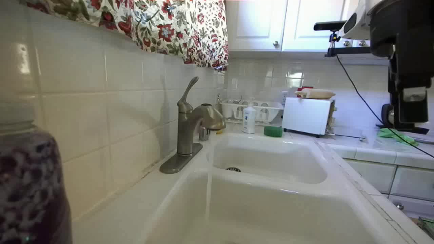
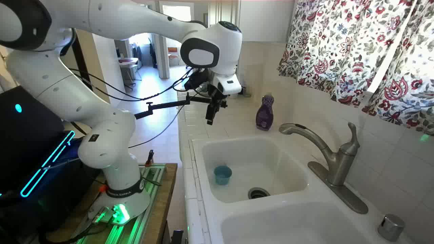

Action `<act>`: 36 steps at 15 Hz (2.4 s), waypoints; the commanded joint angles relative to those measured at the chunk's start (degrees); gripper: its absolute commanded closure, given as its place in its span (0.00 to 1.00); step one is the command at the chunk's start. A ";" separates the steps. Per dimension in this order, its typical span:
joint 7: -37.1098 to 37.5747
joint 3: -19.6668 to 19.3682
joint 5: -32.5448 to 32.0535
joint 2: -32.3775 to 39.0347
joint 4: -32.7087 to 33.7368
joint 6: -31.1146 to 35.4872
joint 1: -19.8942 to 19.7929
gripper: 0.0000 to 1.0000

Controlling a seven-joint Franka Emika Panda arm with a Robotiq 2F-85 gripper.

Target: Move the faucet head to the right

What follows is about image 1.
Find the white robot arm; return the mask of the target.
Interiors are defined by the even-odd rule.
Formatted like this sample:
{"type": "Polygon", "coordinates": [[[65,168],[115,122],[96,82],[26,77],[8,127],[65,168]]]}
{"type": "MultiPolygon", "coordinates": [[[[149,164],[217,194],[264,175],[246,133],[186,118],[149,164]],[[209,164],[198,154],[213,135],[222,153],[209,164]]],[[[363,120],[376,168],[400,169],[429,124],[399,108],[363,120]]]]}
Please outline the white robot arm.
{"type": "Polygon", "coordinates": [[[387,124],[414,129],[429,120],[429,95],[434,76],[433,0],[357,0],[342,34],[370,42],[370,53],[385,57],[393,114],[387,124]]]}

